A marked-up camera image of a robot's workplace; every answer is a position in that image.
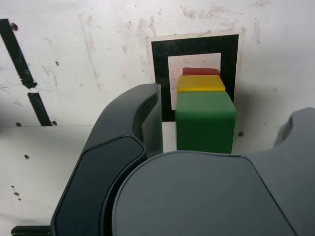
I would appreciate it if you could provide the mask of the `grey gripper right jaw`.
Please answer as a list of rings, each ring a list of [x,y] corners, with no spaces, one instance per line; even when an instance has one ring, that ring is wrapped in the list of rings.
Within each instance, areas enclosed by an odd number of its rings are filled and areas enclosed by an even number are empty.
[[[115,236],[312,236],[315,110],[294,112],[272,149],[247,155],[164,153],[125,179]]]

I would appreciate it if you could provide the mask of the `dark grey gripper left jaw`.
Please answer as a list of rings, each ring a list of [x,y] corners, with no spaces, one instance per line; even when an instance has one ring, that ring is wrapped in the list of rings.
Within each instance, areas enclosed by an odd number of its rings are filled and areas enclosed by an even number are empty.
[[[162,152],[160,85],[138,85],[119,95],[94,124],[52,217],[51,234],[111,235],[123,181]]]

